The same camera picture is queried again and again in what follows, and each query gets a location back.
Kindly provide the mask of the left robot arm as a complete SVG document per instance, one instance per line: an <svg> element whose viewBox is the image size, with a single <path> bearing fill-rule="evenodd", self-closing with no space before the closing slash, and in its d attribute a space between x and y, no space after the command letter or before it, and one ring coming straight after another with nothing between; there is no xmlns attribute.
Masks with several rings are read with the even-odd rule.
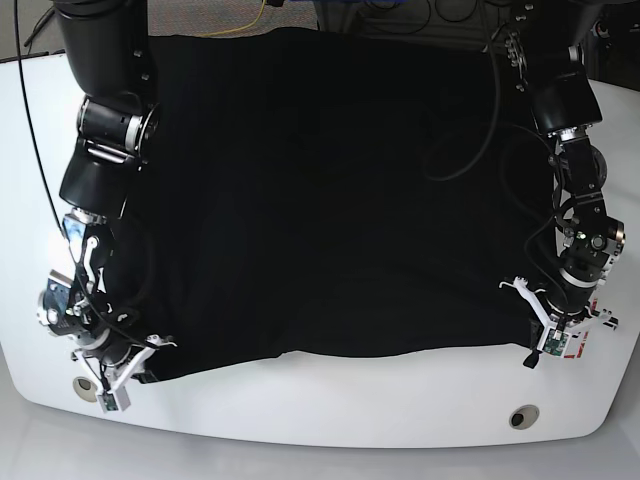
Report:
<svg viewBox="0 0 640 480"><path fill-rule="evenodd" d="M552 209L529 235L530 249L547 231L560 229L564 248L542 269L545 283L531 289L516 276L506 287L517 291L533 317L527 368L539 357L577 358L590 329L600 323L616 329L619 321L597 310L591 299L619 260L626 236L622 222L608 216L602 187L606 163L587 130L602 114L583 65L580 42L596 22L600 1L517 1L505 39L507 56L530 100L534 129L530 136L548 150L556 187Z"/></svg>

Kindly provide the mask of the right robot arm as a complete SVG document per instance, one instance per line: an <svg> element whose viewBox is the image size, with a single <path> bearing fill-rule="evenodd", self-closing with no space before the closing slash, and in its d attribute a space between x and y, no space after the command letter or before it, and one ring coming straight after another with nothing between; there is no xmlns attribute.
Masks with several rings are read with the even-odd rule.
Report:
<svg viewBox="0 0 640 480"><path fill-rule="evenodd" d="M144 1L55 1L69 66L84 93L77 139L59 196L71 210L59 225L73 274L50 272L38 320L77 345L71 358L85 370L106 411L122 410L126 384L153 382L145 364L171 337L147 333L140 305L156 274L155 245L144 232L145 266L133 294L112 296L105 273L136 174L146 164L159 121L157 69Z"/></svg>

